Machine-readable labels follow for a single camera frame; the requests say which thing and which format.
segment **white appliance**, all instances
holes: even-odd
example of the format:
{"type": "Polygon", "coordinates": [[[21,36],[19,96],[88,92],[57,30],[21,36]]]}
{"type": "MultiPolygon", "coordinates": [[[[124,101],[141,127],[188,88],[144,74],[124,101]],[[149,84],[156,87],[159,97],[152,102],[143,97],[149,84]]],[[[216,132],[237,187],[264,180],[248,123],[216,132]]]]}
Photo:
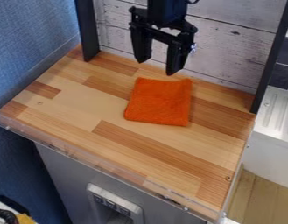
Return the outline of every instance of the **white appliance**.
{"type": "Polygon", "coordinates": [[[268,86],[242,156],[244,168],[288,187],[288,91],[268,86]]]}

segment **orange towel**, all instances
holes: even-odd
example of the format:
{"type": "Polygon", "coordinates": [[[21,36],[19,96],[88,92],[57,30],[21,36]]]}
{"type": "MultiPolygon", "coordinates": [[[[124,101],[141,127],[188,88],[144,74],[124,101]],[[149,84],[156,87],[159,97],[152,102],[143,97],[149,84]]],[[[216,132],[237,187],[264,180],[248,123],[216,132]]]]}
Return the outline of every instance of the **orange towel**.
{"type": "Polygon", "coordinates": [[[137,78],[125,110],[127,120],[187,126],[192,81],[137,78]]]}

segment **black metal frame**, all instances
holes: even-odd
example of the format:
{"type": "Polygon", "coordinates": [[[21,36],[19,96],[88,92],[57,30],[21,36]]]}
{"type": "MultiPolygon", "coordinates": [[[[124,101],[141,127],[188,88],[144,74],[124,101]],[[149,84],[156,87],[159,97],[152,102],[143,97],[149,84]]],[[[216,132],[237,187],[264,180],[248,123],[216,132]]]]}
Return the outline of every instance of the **black metal frame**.
{"type": "Polygon", "coordinates": [[[93,0],[75,0],[83,59],[90,61],[100,51],[93,0]]]}
{"type": "Polygon", "coordinates": [[[277,29],[277,34],[276,37],[274,39],[274,42],[272,44],[272,48],[270,50],[270,55],[269,58],[266,62],[266,66],[265,69],[263,71],[263,75],[262,78],[260,80],[258,89],[256,91],[256,96],[255,96],[255,100],[253,102],[253,105],[250,109],[251,113],[256,114],[260,108],[262,99],[264,97],[265,91],[267,86],[270,83],[270,78],[272,76],[272,71],[273,68],[277,62],[277,57],[280,53],[284,38],[286,36],[286,33],[288,31],[288,0],[286,3],[286,6],[284,8],[284,13],[283,16],[281,18],[280,21],[280,25],[277,29]]]}

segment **wood panel wall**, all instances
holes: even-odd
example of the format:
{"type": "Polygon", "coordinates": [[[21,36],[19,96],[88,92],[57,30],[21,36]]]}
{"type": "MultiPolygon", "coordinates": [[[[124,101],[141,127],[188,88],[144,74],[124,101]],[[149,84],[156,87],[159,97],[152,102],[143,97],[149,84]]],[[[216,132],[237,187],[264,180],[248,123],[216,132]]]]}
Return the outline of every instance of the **wood panel wall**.
{"type": "MultiPolygon", "coordinates": [[[[102,50],[133,58],[128,9],[146,0],[94,0],[102,50]]],[[[200,0],[186,19],[199,28],[197,53],[182,74],[255,93],[286,0],[200,0]]],[[[148,63],[165,67],[166,45],[154,41],[148,63]]]]}

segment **wooden tabletop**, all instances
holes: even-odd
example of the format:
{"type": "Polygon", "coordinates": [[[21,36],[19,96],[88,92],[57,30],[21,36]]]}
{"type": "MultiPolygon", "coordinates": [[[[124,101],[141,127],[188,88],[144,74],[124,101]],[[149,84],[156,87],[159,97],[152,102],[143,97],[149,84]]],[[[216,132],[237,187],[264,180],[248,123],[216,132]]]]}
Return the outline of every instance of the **wooden tabletop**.
{"type": "Polygon", "coordinates": [[[254,123],[253,95],[193,79],[187,127],[126,121],[137,77],[185,76],[167,77],[162,69],[105,52],[88,63],[81,55],[79,47],[72,50],[0,114],[73,158],[217,219],[254,123]]]}

